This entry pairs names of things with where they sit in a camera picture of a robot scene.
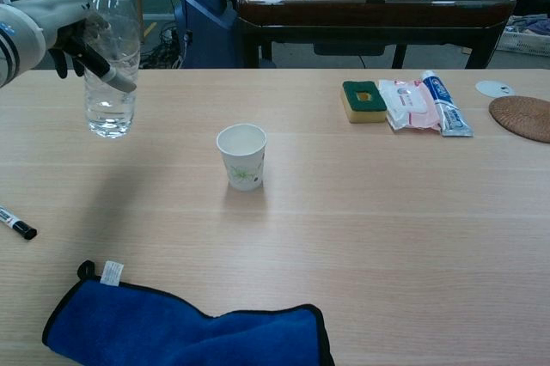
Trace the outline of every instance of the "white paper cup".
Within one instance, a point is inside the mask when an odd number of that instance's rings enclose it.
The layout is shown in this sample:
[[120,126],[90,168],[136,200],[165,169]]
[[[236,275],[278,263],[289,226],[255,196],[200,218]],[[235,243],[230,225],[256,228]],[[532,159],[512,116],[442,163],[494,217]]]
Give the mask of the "white paper cup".
[[232,187],[247,192],[261,185],[266,143],[266,133],[252,124],[235,124],[217,135]]

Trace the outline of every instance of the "plastic basket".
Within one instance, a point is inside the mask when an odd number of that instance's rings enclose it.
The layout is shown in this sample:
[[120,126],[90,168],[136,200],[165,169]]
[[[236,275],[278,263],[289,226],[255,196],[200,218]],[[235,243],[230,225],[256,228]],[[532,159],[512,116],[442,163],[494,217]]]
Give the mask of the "plastic basket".
[[550,36],[504,31],[497,50],[550,57]]

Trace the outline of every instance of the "small white disc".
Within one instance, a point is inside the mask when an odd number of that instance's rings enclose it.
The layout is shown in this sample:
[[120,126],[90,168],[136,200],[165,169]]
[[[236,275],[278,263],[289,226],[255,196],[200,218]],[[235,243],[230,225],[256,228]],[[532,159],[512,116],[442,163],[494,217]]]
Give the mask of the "small white disc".
[[510,85],[499,81],[480,81],[475,87],[482,94],[492,98],[516,95],[516,91]]

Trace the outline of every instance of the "round rattan coaster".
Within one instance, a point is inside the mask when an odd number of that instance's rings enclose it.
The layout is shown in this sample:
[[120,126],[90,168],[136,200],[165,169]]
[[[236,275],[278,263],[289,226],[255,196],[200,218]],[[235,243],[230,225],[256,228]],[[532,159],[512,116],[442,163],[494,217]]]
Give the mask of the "round rattan coaster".
[[501,97],[493,100],[489,113],[506,130],[550,143],[550,101],[531,97]]

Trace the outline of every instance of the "yellow sponge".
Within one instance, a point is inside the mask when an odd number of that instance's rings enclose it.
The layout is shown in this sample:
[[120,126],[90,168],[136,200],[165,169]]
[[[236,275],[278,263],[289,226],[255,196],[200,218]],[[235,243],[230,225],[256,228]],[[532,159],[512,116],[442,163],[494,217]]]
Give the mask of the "yellow sponge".
[[346,81],[342,102],[350,123],[383,123],[386,121],[386,103],[372,81]]

